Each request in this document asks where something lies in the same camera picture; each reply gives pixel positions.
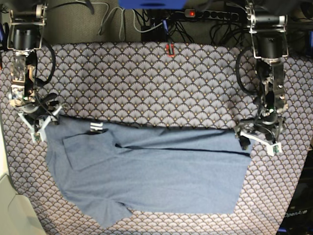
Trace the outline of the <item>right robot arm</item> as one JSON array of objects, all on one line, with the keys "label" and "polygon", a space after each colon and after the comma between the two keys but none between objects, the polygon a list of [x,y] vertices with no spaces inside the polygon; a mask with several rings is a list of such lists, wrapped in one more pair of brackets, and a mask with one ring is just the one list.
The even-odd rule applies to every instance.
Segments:
[{"label": "right robot arm", "polygon": [[[56,68],[55,52],[40,32],[46,25],[47,1],[14,0],[11,6],[7,37],[7,49],[13,52],[9,100],[18,109],[20,119],[29,127],[31,134],[38,136],[50,122],[58,122],[62,108],[55,93],[39,94],[39,90],[52,80]],[[52,62],[46,80],[37,76],[37,51],[42,46],[48,48]]]}]

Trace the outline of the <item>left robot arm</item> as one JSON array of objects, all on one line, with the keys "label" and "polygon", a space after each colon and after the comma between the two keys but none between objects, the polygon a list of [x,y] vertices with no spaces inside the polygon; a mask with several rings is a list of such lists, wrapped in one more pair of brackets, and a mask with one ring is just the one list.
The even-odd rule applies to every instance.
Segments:
[{"label": "left robot arm", "polygon": [[[245,8],[252,45],[238,55],[235,72],[241,90],[255,97],[253,102],[257,113],[255,117],[241,120],[234,131],[243,150],[248,148],[251,140],[256,140],[278,153],[278,137],[285,124],[282,113],[288,109],[282,61],[289,55],[286,37],[288,20],[286,15],[271,13],[260,0],[247,0]],[[259,82],[256,90],[247,89],[240,76],[241,58],[249,50],[253,51],[256,59],[255,74]]]}]

